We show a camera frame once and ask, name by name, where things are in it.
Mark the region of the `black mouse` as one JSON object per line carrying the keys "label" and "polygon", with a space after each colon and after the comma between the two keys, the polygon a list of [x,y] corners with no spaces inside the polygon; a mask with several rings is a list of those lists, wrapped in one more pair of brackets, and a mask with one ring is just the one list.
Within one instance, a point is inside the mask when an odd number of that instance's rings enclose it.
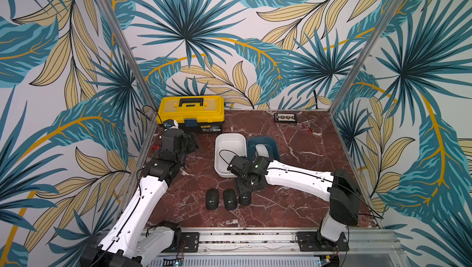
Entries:
{"label": "black mouse", "polygon": [[241,206],[249,206],[252,202],[252,195],[251,193],[244,193],[239,196],[239,204]]}
{"label": "black mouse", "polygon": [[216,188],[210,188],[206,192],[205,207],[207,210],[216,210],[220,205],[219,191]]}
{"label": "black mouse", "polygon": [[236,192],[228,188],[223,192],[224,208],[228,211],[235,210],[238,207]]}

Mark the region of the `white mouse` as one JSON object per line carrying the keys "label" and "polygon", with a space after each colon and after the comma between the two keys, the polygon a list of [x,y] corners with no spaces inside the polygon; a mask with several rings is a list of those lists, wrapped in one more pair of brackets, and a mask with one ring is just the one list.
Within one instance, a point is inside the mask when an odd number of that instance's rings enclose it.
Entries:
{"label": "white mouse", "polygon": [[255,155],[256,157],[263,157],[263,158],[269,158],[269,150],[264,144],[257,144],[255,145]]}

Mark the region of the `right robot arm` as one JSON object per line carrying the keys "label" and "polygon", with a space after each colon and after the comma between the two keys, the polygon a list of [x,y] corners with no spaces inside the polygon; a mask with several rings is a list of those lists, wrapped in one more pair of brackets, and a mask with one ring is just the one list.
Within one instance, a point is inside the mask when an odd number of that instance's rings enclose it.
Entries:
{"label": "right robot arm", "polygon": [[234,156],[227,164],[227,171],[236,176],[240,195],[259,192],[272,185],[299,190],[328,202],[328,213],[317,231],[318,241],[337,243],[344,231],[358,225],[363,198],[358,184],[345,169],[320,172],[290,166],[263,156],[253,161]]}

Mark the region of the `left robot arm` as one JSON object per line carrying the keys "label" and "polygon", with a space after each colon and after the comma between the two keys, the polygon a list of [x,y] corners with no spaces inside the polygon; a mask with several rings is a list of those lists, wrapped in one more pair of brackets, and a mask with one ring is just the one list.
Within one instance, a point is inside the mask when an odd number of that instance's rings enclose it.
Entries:
{"label": "left robot arm", "polygon": [[135,194],[109,233],[97,247],[86,247],[79,259],[82,267],[146,267],[162,251],[178,247],[179,225],[158,224],[155,234],[143,239],[142,232],[159,200],[186,163],[186,157],[199,149],[193,133],[166,129],[161,146],[140,172]]}

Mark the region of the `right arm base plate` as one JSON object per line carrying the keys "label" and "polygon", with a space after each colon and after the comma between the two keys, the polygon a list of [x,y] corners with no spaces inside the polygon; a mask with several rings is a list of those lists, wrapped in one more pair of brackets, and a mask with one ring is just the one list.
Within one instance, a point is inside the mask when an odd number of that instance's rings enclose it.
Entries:
{"label": "right arm base plate", "polygon": [[336,242],[322,237],[318,231],[301,231],[295,235],[301,252],[337,252],[348,251],[349,244],[345,233],[341,233]]}

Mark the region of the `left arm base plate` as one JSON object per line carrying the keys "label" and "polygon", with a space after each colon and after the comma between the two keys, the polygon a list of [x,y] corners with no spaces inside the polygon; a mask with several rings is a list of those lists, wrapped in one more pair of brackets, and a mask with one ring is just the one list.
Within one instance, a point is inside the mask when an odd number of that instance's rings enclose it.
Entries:
{"label": "left arm base plate", "polygon": [[177,232],[174,236],[172,252],[196,253],[199,250],[199,232]]}

